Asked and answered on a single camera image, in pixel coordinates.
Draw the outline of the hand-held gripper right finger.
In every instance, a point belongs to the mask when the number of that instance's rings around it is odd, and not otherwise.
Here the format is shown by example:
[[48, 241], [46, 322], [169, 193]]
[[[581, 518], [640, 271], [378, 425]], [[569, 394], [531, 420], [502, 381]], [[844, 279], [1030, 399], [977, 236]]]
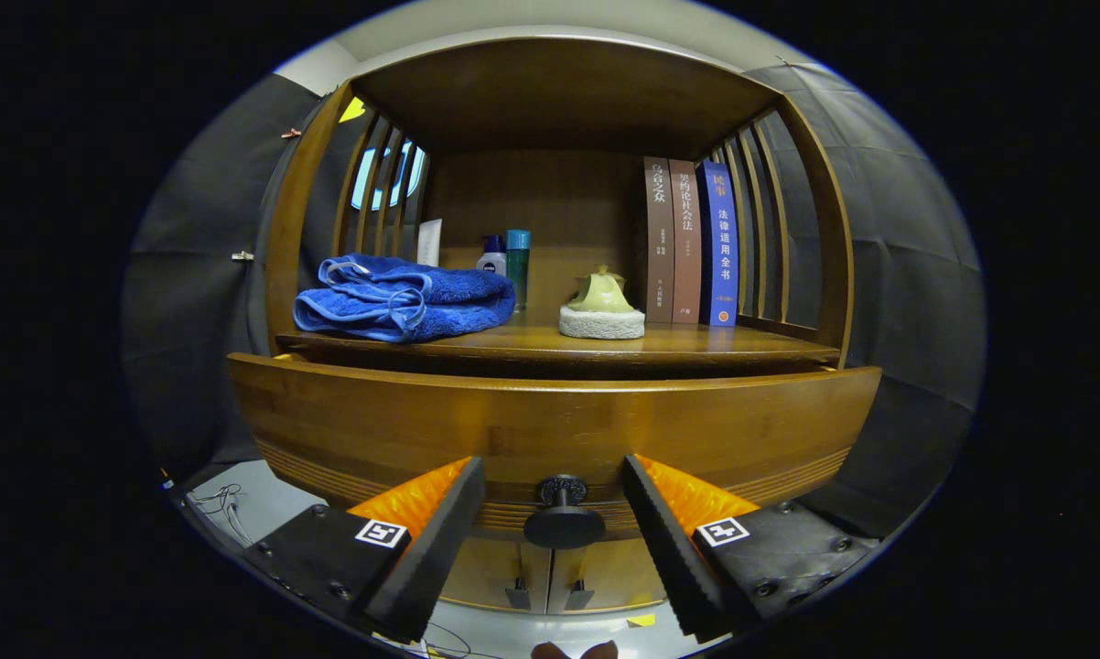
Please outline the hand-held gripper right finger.
[[787, 616], [879, 546], [796, 501], [758, 505], [646, 455], [626, 455], [622, 488], [680, 629], [698, 642]]

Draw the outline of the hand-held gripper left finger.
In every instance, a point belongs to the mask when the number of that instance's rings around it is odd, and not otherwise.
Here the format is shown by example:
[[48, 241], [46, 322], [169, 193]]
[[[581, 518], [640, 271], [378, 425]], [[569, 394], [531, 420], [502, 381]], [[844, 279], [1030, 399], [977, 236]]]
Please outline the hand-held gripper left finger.
[[484, 493], [482, 459], [468, 455], [345, 512], [310, 506], [243, 559], [342, 624], [417, 642]]

